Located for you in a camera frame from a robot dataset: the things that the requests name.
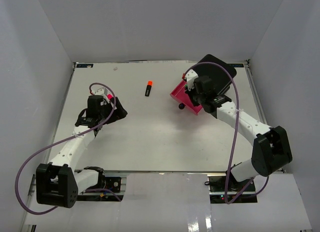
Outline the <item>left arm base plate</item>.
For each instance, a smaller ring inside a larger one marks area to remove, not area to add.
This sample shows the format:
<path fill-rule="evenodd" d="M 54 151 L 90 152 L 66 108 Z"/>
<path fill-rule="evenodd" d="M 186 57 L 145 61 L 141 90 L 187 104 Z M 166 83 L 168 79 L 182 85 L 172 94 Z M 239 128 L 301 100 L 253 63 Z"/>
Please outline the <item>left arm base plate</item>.
<path fill-rule="evenodd" d="M 120 193 L 122 185 L 122 178 L 117 176 L 107 176 L 100 185 L 94 185 L 85 190 L 85 192 L 113 192 Z"/>

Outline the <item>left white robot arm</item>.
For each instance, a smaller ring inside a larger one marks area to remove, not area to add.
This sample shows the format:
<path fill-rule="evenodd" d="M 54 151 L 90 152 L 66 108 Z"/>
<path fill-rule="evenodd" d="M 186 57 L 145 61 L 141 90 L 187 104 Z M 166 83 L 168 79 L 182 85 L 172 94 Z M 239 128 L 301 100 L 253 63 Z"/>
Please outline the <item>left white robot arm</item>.
<path fill-rule="evenodd" d="M 42 205 L 71 208 L 78 195 L 86 190 L 103 190 L 106 179 L 102 168 L 87 166 L 76 172 L 76 165 L 103 125 L 121 120 L 127 114 L 117 97 L 90 95 L 87 107 L 75 122 L 73 138 L 47 164 L 37 167 L 36 201 Z"/>

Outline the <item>orange cap black highlighter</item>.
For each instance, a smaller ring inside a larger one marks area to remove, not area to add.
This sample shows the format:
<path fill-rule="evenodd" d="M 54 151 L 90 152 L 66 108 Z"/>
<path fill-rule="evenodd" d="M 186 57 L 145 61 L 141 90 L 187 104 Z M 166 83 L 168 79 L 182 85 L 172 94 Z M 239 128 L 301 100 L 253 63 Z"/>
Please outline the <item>orange cap black highlighter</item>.
<path fill-rule="evenodd" d="M 151 80 L 149 80 L 147 83 L 147 86 L 146 86 L 145 94 L 144 94 L 145 97 L 150 96 L 152 85 L 153 85 L 153 82 Z"/>

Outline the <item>black pink drawer organizer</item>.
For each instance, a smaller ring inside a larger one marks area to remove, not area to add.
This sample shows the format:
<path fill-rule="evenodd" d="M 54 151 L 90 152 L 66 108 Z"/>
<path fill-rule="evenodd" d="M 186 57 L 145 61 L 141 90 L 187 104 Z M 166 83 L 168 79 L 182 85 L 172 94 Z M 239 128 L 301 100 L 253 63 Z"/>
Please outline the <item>black pink drawer organizer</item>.
<path fill-rule="evenodd" d="M 194 87 L 204 90 L 205 103 L 203 105 L 193 106 L 185 93 L 184 76 L 189 70 L 194 70 L 198 74 L 198 78 L 194 80 Z M 219 58 L 207 54 L 187 71 L 182 75 L 181 82 L 170 93 L 170 96 L 179 103 L 178 107 L 181 110 L 186 108 L 195 115 L 198 115 L 200 110 L 204 110 L 217 118 L 217 108 L 232 101 L 225 93 L 230 89 L 231 79 L 237 75 L 236 69 Z"/>

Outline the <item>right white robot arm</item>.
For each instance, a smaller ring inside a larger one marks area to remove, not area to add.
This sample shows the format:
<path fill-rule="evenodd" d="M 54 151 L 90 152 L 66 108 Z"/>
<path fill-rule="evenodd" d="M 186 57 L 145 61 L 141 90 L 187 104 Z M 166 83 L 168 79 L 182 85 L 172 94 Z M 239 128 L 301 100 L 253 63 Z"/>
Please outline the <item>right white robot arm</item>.
<path fill-rule="evenodd" d="M 244 181 L 256 176 L 267 177 L 293 160 L 286 130 L 259 122 L 226 95 L 218 95 L 209 76 L 187 73 L 185 92 L 195 106 L 202 106 L 205 112 L 234 128 L 251 145 L 251 158 L 230 169 L 225 180 L 226 187 L 236 192 Z"/>

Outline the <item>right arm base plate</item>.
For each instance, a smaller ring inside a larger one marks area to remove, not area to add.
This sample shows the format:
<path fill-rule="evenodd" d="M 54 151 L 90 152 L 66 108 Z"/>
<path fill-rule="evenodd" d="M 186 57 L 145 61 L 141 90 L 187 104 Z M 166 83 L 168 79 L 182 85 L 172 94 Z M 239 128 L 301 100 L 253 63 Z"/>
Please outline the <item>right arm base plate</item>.
<path fill-rule="evenodd" d="M 244 181 L 238 182 L 234 179 L 232 175 L 229 177 L 228 192 L 239 192 L 248 182 L 250 179 L 246 179 Z M 226 184 L 226 175 L 221 176 L 209 176 L 207 181 L 204 183 L 205 186 L 209 187 L 210 192 L 219 192 L 222 193 L 225 191 L 225 184 Z"/>

